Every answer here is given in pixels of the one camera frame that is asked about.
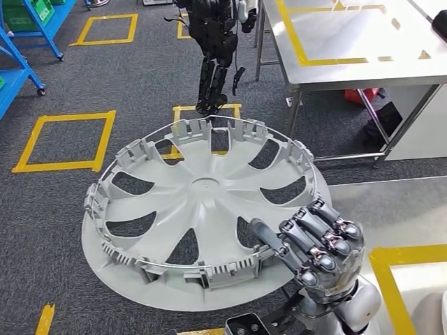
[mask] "green bin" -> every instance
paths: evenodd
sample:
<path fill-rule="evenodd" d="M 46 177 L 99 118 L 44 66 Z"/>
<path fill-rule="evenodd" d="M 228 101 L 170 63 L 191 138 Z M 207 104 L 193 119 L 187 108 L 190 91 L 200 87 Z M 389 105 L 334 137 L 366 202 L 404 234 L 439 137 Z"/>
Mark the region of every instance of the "green bin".
<path fill-rule="evenodd" d="M 54 8 L 50 0 L 32 0 L 31 5 L 44 26 L 46 26 L 54 15 Z M 3 17 L 5 22 L 12 31 L 39 30 L 20 0 L 3 0 Z"/>
<path fill-rule="evenodd" d="M 50 0 L 51 5 L 63 5 L 66 0 Z"/>
<path fill-rule="evenodd" d="M 3 78 L 2 78 L 2 76 L 0 76 L 0 89 L 2 89 L 2 87 L 4 87 L 5 83 L 6 83 L 5 81 L 5 79 L 3 79 Z"/>

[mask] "red object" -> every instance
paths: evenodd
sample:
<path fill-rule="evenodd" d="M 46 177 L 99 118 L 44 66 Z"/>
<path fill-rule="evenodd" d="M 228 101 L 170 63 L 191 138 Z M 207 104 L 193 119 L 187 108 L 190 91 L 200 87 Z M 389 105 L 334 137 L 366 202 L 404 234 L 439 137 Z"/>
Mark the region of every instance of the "red object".
<path fill-rule="evenodd" d="M 378 94 L 378 90 L 379 89 L 364 89 L 363 93 L 365 93 L 369 102 L 371 102 Z M 360 98 L 356 89 L 346 89 L 345 100 L 365 106 L 363 100 Z"/>

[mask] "table top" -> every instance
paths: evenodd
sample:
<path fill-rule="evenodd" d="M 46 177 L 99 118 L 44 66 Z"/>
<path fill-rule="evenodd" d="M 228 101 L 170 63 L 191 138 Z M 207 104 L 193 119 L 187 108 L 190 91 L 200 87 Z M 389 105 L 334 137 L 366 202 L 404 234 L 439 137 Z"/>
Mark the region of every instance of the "table top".
<path fill-rule="evenodd" d="M 447 43 L 406 0 L 264 0 L 263 5 L 291 90 L 447 82 Z"/>

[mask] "hubcap center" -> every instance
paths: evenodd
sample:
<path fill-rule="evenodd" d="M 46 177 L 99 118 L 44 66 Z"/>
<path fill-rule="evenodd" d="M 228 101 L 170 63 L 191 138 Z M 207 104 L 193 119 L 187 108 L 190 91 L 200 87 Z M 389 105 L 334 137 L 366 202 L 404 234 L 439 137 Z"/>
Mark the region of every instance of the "hubcap center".
<path fill-rule="evenodd" d="M 220 185 L 220 183 L 218 181 L 210 177 L 199 178 L 191 183 L 191 187 L 197 191 L 214 191 L 219 188 Z"/>

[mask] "robot finger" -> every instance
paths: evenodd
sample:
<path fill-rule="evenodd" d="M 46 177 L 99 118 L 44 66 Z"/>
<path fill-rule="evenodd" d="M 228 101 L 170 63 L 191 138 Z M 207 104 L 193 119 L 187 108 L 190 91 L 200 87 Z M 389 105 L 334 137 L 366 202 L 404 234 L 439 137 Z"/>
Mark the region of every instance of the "robot finger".
<path fill-rule="evenodd" d="M 336 271 L 336 262 L 333 257 L 326 252 L 324 246 L 316 246 L 315 242 L 301 229 L 294 218 L 282 221 L 279 225 L 279 231 L 309 257 L 314 266 L 325 272 Z"/>
<path fill-rule="evenodd" d="M 336 232 L 346 238 L 358 240 L 362 236 L 361 225 L 341 218 L 340 213 L 321 197 L 311 202 L 307 208 L 311 213 L 321 218 L 328 225 L 334 228 Z"/>
<path fill-rule="evenodd" d="M 303 266 L 309 261 L 304 253 L 294 253 L 290 244 L 279 238 L 260 219 L 253 218 L 250 225 L 256 236 L 272 248 L 277 258 L 293 272 L 298 282 L 310 288 L 317 284 L 317 278 L 313 271 Z"/>
<path fill-rule="evenodd" d="M 299 209 L 292 218 L 301 229 L 313 234 L 331 253 L 347 256 L 350 252 L 350 245 L 343 237 L 337 235 L 331 227 L 311 214 L 306 207 Z"/>

